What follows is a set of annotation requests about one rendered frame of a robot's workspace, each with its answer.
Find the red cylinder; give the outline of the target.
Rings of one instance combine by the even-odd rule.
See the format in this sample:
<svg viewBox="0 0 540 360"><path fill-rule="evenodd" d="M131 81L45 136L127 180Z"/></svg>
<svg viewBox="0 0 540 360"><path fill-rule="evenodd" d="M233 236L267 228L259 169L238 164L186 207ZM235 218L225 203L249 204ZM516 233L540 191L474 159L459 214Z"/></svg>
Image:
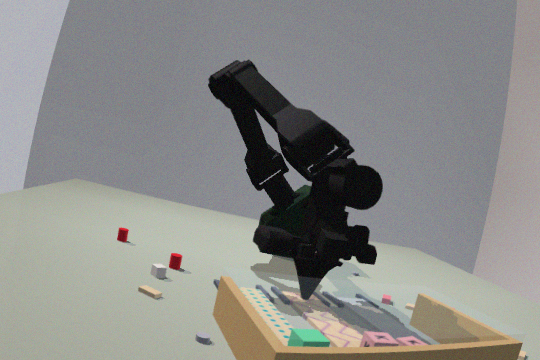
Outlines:
<svg viewBox="0 0 540 360"><path fill-rule="evenodd" d="M118 231L119 233L117 240L119 240L120 242L127 242L127 235L129 230L125 228L119 228Z"/></svg>
<svg viewBox="0 0 540 360"><path fill-rule="evenodd" d="M173 270L179 270L182 262L182 255L178 253L172 253L170 256L169 268Z"/></svg>

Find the white cube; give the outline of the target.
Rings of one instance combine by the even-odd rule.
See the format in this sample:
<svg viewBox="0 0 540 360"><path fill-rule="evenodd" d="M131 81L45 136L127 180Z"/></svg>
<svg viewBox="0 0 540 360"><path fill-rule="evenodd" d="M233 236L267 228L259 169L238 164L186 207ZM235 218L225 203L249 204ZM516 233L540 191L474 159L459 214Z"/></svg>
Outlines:
<svg viewBox="0 0 540 360"><path fill-rule="evenodd" d="M165 278L166 268L167 267L162 264L153 264L150 274L155 278Z"/></svg>

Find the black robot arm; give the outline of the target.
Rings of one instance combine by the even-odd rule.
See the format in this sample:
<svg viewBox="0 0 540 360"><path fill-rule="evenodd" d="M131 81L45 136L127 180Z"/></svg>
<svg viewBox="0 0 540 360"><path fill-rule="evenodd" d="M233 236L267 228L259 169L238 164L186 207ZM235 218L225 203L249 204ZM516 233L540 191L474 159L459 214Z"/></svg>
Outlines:
<svg viewBox="0 0 540 360"><path fill-rule="evenodd" d="M312 182L310 197L357 210L370 209L380 200L381 176L373 168L347 158L355 151L349 139L313 111L295 107L249 59L232 62L208 81L214 97L232 112L247 148L244 161L253 186L257 191L264 188L275 205L273 209L282 209L301 194L295 193L283 176L289 169L282 154L266 142L256 111L277 132L287 162ZM331 152L334 145L338 148ZM315 243L325 259L350 260L354 251L366 249L369 235L367 226L348 226L346 213L340 212L333 219L326 218L326 210L318 209L308 226L306 241Z"/></svg>

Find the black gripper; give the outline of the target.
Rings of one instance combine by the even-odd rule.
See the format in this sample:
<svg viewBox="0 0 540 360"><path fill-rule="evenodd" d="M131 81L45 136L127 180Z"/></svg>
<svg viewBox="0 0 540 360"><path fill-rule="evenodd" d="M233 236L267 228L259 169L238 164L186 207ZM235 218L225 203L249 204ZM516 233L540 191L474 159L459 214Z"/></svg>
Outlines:
<svg viewBox="0 0 540 360"><path fill-rule="evenodd" d="M343 263L340 259L325 259L319 253L315 243L306 241L308 226L318 209L326 210L326 218L337 219L339 213L346 213L346 206L331 202L322 201L317 198L309 197L308 203L304 203L306 210L303 228L299 228L298 235L292 236L291 233L278 227L259 225L253 237L253 243L261 249L277 253L289 253L294 261L297 276L323 278L336 266ZM311 245L310 245L311 244ZM291 249L292 248L292 249ZM367 244L363 251L354 251L358 263L375 265L377 252L374 245ZM317 253L315 253L317 252Z"/></svg>

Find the wooden open-top tray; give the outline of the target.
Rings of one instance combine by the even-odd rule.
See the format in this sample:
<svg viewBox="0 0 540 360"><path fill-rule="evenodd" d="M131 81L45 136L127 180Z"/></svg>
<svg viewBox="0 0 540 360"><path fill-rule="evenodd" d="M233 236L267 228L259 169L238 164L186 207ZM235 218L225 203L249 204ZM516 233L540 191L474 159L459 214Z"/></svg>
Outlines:
<svg viewBox="0 0 540 360"><path fill-rule="evenodd" d="M236 360L517 360L526 334L427 286L227 267L213 315Z"/></svg>

